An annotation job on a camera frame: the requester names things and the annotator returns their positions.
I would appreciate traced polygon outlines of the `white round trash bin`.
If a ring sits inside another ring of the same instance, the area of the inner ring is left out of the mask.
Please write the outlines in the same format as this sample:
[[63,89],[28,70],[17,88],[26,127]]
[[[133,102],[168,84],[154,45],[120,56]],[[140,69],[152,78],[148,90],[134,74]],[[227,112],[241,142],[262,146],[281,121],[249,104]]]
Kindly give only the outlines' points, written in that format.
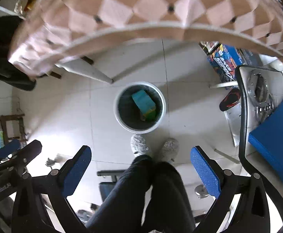
[[125,86],[114,101],[114,115],[122,128],[134,134],[154,131],[166,114],[163,93],[149,82]]

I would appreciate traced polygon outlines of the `small dark wooden stool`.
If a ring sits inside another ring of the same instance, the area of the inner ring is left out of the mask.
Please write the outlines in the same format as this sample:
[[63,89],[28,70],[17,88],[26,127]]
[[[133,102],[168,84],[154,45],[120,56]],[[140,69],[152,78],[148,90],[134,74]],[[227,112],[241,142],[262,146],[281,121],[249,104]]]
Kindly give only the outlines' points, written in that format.
[[21,145],[27,144],[24,119],[25,114],[1,115],[0,125],[3,131],[3,143],[7,145],[13,139],[20,141]]

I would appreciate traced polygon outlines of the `black blue weight bench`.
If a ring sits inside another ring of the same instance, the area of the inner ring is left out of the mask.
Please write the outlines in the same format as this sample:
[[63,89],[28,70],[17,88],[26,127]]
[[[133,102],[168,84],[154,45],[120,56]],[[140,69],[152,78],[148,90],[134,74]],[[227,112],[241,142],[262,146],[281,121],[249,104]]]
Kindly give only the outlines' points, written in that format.
[[118,179],[123,175],[125,170],[101,170],[97,172],[99,177],[109,177],[110,180],[99,183],[99,191],[102,198],[102,202],[106,200],[108,195],[111,193],[115,185],[117,184]]

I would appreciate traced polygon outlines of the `chrome dumbbell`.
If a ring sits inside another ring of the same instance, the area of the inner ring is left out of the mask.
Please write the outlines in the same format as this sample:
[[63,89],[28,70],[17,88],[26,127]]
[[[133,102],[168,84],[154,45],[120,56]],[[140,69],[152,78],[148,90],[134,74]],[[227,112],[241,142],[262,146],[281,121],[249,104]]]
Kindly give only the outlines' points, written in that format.
[[209,196],[209,193],[203,184],[196,186],[194,191],[199,199],[204,199]]

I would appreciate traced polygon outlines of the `blue foam pad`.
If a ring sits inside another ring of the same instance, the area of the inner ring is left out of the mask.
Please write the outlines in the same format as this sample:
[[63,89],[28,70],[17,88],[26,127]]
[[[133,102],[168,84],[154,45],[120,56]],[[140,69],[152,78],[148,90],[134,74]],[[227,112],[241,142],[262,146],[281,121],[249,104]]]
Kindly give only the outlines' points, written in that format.
[[283,182],[283,101],[270,117],[249,133],[248,141]]

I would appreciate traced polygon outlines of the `person's dark trouser legs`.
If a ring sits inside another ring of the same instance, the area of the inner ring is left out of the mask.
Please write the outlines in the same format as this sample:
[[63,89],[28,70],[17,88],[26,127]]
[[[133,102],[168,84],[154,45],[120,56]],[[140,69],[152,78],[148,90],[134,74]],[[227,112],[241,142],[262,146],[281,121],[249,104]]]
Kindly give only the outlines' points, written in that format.
[[193,232],[180,174],[168,162],[136,157],[86,225],[90,232]]

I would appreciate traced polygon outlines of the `left grey fuzzy slipper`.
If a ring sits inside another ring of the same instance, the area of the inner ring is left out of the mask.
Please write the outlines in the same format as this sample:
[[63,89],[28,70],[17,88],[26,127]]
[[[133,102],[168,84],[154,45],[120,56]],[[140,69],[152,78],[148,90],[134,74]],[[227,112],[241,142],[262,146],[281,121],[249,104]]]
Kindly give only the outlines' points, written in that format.
[[133,135],[130,139],[130,146],[135,157],[143,155],[153,156],[153,151],[142,134]]

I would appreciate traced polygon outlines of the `grey fuzzy slipper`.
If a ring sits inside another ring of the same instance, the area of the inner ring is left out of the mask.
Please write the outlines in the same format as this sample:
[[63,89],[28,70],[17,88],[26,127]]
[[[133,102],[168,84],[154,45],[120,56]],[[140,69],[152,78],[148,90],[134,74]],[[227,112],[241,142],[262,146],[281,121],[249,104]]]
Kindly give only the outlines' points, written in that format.
[[157,154],[159,162],[168,162],[173,164],[179,152],[179,142],[175,138],[166,140]]
[[142,134],[133,135],[130,139],[130,146],[135,157],[143,155],[153,156],[153,151]]

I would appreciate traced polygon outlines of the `right grey fuzzy slipper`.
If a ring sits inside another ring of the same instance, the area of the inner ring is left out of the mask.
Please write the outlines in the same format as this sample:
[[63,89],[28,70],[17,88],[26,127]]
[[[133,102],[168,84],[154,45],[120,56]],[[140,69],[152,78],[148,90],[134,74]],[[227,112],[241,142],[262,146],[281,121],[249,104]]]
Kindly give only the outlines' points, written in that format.
[[175,138],[166,140],[157,154],[159,162],[168,162],[173,164],[179,152],[179,142]]

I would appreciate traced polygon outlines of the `white table leg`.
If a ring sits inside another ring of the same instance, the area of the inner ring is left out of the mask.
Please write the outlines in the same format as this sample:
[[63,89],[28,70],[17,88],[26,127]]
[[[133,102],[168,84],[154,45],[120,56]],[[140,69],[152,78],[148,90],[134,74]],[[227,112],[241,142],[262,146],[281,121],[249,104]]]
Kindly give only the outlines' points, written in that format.
[[210,84],[209,88],[215,89],[215,88],[234,87],[234,86],[238,87],[237,81],[231,81],[231,82],[225,82],[225,83],[219,83],[219,84]]
[[100,82],[107,84],[112,84],[114,82],[111,78],[96,69],[88,61],[85,61],[81,58],[63,64],[57,63],[55,65],[59,68],[65,69],[69,73],[91,78]]

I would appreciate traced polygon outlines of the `red black sandal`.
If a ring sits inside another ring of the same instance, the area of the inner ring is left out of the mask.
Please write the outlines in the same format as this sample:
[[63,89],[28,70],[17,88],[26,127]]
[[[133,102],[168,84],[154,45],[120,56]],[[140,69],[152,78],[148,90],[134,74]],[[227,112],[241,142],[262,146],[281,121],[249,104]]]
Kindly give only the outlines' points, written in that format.
[[221,111],[227,111],[237,105],[240,98],[240,90],[238,88],[233,88],[219,104],[219,109]]

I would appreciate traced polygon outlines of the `teal cardboard box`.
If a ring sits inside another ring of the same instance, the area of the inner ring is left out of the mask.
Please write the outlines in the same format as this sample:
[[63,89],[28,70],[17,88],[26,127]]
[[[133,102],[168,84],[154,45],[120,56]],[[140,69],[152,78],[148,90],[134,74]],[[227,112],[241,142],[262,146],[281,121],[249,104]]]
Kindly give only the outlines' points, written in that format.
[[152,121],[155,119],[156,104],[144,90],[139,90],[131,95],[131,97],[141,112],[142,120]]

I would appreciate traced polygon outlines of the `colourful blue toy box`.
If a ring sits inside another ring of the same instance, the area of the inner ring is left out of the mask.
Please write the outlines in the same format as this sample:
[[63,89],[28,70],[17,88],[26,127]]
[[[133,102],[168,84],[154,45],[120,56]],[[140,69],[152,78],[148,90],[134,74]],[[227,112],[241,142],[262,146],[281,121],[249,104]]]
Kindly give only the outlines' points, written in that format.
[[219,44],[208,56],[208,61],[222,83],[236,80],[235,69],[240,65],[263,66],[258,54],[245,49]]

